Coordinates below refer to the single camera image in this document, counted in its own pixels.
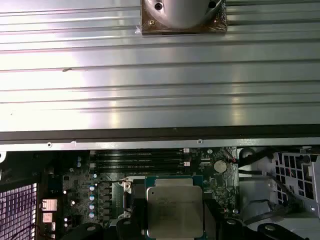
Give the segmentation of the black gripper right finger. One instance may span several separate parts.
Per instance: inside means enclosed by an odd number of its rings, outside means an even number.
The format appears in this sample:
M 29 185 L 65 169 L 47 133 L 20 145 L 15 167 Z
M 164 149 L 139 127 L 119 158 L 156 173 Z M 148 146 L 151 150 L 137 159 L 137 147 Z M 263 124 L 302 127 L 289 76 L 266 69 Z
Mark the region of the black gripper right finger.
M 225 218 L 215 199 L 204 200 L 204 231 L 208 240 L 290 240 L 286 228 L 263 223 L 252 230 L 235 218 Z

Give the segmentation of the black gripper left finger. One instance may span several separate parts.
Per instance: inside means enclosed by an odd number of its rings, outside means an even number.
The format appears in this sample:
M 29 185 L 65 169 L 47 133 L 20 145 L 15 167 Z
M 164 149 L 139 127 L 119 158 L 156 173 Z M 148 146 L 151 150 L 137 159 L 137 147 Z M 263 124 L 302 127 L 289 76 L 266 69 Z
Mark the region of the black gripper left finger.
M 147 201 L 135 199 L 129 218 L 119 218 L 107 228 L 97 223 L 83 223 L 62 237 L 63 240 L 144 240 L 142 228 L 147 224 Z

